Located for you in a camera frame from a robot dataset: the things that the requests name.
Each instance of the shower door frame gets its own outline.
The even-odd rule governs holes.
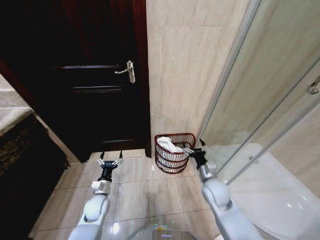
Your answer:
[[[212,94],[211,100],[209,102],[208,108],[206,110],[206,113],[203,117],[201,126],[199,128],[199,131],[197,133],[197,141],[196,146],[199,144],[200,138],[202,134],[204,133],[207,124],[210,120],[211,115],[213,114],[215,107],[218,103],[218,100],[220,98],[220,95],[222,94],[222,91],[224,89],[224,86],[229,78],[230,72],[233,69],[233,66],[237,60],[238,54],[240,52],[240,49],[243,45],[243,42],[246,39],[247,33],[250,29],[250,26],[255,18],[255,15],[257,13],[257,10],[260,6],[262,0],[250,0],[250,2],[247,5],[247,9],[243,15],[242,21],[240,23],[239,29],[236,33],[236,36],[234,38],[234,41],[232,43],[230,52],[227,56],[227,59],[225,61],[225,64],[223,66],[223,69],[221,71],[221,75],[217,82],[217,87],[214,89],[214,92]],[[226,165],[233,159],[233,157],[243,148],[245,145],[249,142],[251,137],[257,132],[257,130],[267,121],[267,119],[274,113],[274,111],[280,106],[280,104],[289,96],[289,94],[295,89],[295,87],[305,78],[305,76],[309,73],[309,71],[318,63],[320,62],[320,56],[316,59],[316,61],[309,67],[309,69],[300,76],[297,81],[286,91],[285,94],[283,94],[282,98],[275,104],[274,108],[263,118],[263,120],[257,125],[257,127],[250,133],[245,140],[237,147],[237,149],[232,153],[232,155],[228,158],[226,162],[222,164],[221,167],[217,170],[217,174],[221,172],[222,169],[226,167]],[[301,119],[303,119],[309,112],[314,109],[314,107],[317,105],[317,103],[313,102],[311,105],[307,106],[307,108],[299,115],[295,120],[293,120],[289,125],[285,126],[285,128],[276,135],[268,144],[267,146],[263,147],[262,150],[256,154],[250,162],[248,162],[248,165],[246,164],[244,167],[242,167],[235,175],[233,175],[226,183],[229,185],[231,184],[238,176],[240,176],[252,163],[254,163],[260,156],[262,156],[275,142],[277,142],[282,136],[284,136],[290,129],[292,129]]]

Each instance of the door frame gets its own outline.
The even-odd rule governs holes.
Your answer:
[[[151,158],[151,123],[150,123],[150,91],[149,91],[149,67],[148,67],[148,38],[147,38],[147,7],[146,0],[129,1],[133,10],[134,37],[136,41],[137,63],[135,71],[138,72],[139,84],[141,89],[141,107],[142,107],[142,141],[145,149],[145,155]],[[86,162],[91,154],[90,149],[79,147],[72,141],[72,136],[63,133],[52,124],[52,120],[46,114],[46,106],[31,94],[31,92],[22,84],[17,75],[10,69],[10,66],[0,58],[0,73],[20,94],[20,96],[29,104],[31,108],[46,122],[46,124],[55,132],[55,134],[66,144],[66,146],[78,157],[80,162]]]

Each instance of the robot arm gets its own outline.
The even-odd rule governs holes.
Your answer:
[[[94,196],[86,202],[80,221],[68,240],[101,239],[102,226],[110,207],[108,195],[112,182],[112,171],[123,162],[122,151],[116,161],[103,161],[103,157],[104,152],[97,160],[103,169],[102,175],[98,181],[94,181],[91,185]]]
[[[262,240],[256,227],[249,218],[232,201],[229,188],[218,180],[214,170],[209,169],[205,151],[194,149],[193,157],[203,183],[202,195],[209,204],[216,224],[224,240]]]

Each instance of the metal frame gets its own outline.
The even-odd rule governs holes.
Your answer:
[[[228,57],[225,61],[225,64],[223,66],[223,69],[221,71],[219,80],[216,84],[216,88],[214,89],[214,92],[212,94],[211,100],[208,104],[208,108],[205,112],[205,115],[202,119],[202,123],[200,125],[199,131],[196,135],[196,146],[199,143],[199,140],[204,133],[206,126],[209,122],[210,116],[214,111],[214,108],[216,107],[216,104],[218,102],[218,99],[221,95],[221,92],[226,84],[226,81],[229,77],[229,74],[234,66],[234,63],[237,59],[238,53],[242,47],[242,44],[247,36],[248,30],[251,26],[252,20],[254,19],[257,9],[260,5],[261,0],[250,0],[248,3],[245,13],[242,17],[242,21],[240,23],[239,29],[235,35],[234,41],[232,43],[230,52],[228,54]]]

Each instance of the white shower base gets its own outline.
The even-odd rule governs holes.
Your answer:
[[[238,146],[211,147],[212,152],[206,157],[221,166]],[[261,148],[257,143],[244,147],[219,178],[232,177]],[[271,236],[280,240],[320,239],[320,199],[272,154],[264,154],[229,188],[233,201],[257,227]]]

